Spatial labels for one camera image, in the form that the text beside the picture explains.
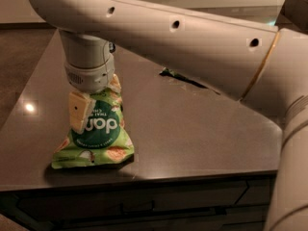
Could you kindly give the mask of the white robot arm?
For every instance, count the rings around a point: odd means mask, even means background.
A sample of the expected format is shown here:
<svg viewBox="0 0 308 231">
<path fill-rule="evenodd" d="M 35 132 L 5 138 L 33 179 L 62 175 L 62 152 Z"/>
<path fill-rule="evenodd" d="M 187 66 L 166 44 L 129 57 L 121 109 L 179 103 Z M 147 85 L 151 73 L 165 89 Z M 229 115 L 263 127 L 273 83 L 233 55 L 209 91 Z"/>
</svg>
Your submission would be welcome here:
<svg viewBox="0 0 308 231">
<path fill-rule="evenodd" d="M 113 42 L 243 103 L 283 130 L 265 231 L 308 230 L 308 38 L 300 32 L 139 0 L 29 0 L 59 28 L 67 78 L 103 90 Z"/>
</svg>

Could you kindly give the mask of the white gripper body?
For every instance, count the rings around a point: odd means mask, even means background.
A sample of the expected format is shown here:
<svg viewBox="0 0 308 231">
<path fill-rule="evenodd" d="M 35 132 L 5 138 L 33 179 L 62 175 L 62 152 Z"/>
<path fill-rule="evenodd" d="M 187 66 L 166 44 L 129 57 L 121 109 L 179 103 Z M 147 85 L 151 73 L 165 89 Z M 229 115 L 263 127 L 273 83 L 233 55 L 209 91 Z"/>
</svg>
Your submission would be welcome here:
<svg viewBox="0 0 308 231">
<path fill-rule="evenodd" d="M 115 61 L 114 56 L 110 55 L 104 63 L 90 63 L 90 66 L 86 66 L 78 58 L 66 57 L 64 68 L 72 87 L 81 92 L 96 93 L 111 83 L 115 73 Z"/>
</svg>

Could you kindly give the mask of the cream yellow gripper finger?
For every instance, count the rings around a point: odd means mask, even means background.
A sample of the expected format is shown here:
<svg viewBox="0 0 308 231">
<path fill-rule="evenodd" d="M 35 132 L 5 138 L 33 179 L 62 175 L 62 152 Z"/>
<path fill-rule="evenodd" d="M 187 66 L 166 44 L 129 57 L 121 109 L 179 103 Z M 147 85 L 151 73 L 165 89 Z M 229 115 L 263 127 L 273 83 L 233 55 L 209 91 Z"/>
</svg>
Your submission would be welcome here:
<svg viewBox="0 0 308 231">
<path fill-rule="evenodd" d="M 69 121 L 70 127 L 74 132 L 77 134 L 82 134 L 84 132 L 94 106 L 95 100 L 87 93 L 72 91 L 69 94 Z"/>
</svg>

